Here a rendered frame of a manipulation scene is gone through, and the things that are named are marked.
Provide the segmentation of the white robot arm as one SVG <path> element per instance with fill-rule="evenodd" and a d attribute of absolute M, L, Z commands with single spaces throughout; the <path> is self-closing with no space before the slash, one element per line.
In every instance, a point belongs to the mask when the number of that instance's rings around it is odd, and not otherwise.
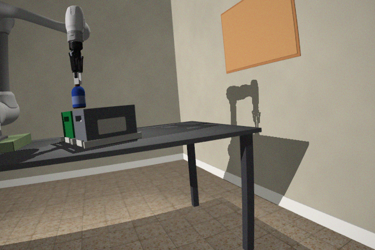
<path fill-rule="evenodd" d="M 15 25 L 15 18 L 64 32 L 68 43 L 83 43 L 90 36 L 90 28 L 79 6 L 68 7 L 65 23 L 62 23 L 0 1 L 0 141 L 8 138 L 7 135 L 2 135 L 1 126 L 13 123 L 20 114 L 15 95 L 10 92 L 9 87 L 8 35 Z"/>

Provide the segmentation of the green crate with dividers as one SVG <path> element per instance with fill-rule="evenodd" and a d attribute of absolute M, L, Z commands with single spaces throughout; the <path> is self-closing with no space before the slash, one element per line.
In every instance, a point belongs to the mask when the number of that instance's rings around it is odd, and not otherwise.
<path fill-rule="evenodd" d="M 64 137 L 70 137 L 71 139 L 76 138 L 75 132 L 74 132 L 72 111 L 68 111 L 65 115 L 65 118 L 63 121 L 63 130 L 64 130 Z"/>

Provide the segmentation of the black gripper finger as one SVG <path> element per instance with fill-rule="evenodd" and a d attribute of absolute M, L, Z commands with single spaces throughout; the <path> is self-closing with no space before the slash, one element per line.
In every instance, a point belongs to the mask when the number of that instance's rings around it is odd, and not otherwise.
<path fill-rule="evenodd" d="M 83 56 L 81 56 L 81 53 L 79 53 L 78 72 L 79 72 L 79 80 L 80 80 L 80 85 L 81 85 L 82 84 L 82 75 L 81 75 L 81 73 L 83 72 Z"/>
<path fill-rule="evenodd" d="M 73 71 L 74 75 L 74 84 L 79 84 L 79 72 L 78 72 L 78 60 L 79 60 L 79 52 L 77 52 L 77 58 L 74 56 L 74 52 L 72 51 L 69 53 L 70 63 L 71 63 L 71 70 Z"/>

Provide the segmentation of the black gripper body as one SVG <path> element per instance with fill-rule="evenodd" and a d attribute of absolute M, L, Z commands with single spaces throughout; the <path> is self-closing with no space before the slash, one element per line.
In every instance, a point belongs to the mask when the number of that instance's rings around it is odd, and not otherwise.
<path fill-rule="evenodd" d="M 70 42 L 69 49 L 74 52 L 74 56 L 77 58 L 77 52 L 81 52 L 83 49 L 83 43 L 78 41 Z"/>

